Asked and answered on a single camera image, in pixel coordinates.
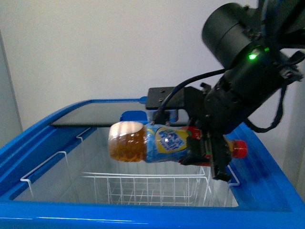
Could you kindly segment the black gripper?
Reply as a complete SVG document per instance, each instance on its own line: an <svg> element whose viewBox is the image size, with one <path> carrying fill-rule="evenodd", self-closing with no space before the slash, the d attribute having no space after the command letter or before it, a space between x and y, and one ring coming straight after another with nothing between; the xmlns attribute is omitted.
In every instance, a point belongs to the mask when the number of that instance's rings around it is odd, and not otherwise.
<svg viewBox="0 0 305 229"><path fill-rule="evenodd" d="M255 106L241 100L232 91L225 91L217 86L207 94L193 87L185 89L185 110L189 118L204 131L218 132L226 135L245 121L254 111ZM187 152L180 160L184 166L209 166L212 179L230 181L226 166L231 161L229 146L223 135L207 133L210 159L206 158L203 150L203 140L187 137Z"/></svg>

